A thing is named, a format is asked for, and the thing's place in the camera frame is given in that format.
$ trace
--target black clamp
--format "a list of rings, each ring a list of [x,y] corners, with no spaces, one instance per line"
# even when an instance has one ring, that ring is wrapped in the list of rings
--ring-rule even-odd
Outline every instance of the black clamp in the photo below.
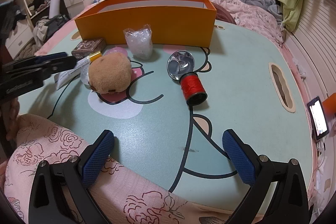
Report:
[[[251,224],[271,182],[278,182],[267,211],[258,224],[308,224],[310,214],[302,170],[298,160],[271,161],[257,155],[232,130],[223,134],[223,148],[245,184],[251,187],[226,224]]]
[[[0,104],[43,86],[52,74],[70,70],[77,60],[66,52],[34,56],[7,63],[1,68]]]
[[[71,197],[86,224],[110,224],[95,203],[87,187],[93,184],[114,147],[114,136],[104,130],[94,144],[66,162],[39,163],[29,200],[29,223],[75,224],[61,185],[67,185]]]

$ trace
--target clear plastic bag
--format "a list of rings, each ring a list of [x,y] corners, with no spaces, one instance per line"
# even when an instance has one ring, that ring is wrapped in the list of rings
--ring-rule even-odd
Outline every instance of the clear plastic bag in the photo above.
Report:
[[[138,31],[126,29],[124,30],[124,35],[134,57],[148,60],[152,56],[153,43],[150,25],[146,24]]]

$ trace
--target pink plastic ball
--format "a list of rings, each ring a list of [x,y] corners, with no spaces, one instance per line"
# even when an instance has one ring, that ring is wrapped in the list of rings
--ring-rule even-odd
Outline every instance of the pink plastic ball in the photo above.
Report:
[[[113,52],[120,52],[120,53],[122,53],[123,55],[125,55],[126,57],[128,57],[127,50],[124,49],[124,48],[121,48],[121,47],[114,47],[114,48],[108,50],[104,55],[106,55],[106,54],[110,54],[110,53],[113,53]]]

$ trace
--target yellow tube cap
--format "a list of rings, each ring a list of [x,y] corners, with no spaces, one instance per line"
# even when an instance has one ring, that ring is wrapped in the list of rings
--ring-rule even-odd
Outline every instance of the yellow tube cap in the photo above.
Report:
[[[89,59],[90,59],[90,61],[91,61],[91,63],[94,61],[94,60],[96,60],[96,59],[98,59],[98,58],[100,58],[100,57],[102,57],[103,55],[101,54],[101,52],[99,51],[99,52],[95,52],[95,53],[92,53],[92,54],[90,54],[89,55]]]

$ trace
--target white cylinder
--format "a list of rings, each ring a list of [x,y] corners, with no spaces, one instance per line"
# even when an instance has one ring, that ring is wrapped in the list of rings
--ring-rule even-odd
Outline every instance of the white cylinder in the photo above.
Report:
[[[60,0],[50,0],[49,19],[59,15],[59,2]]]

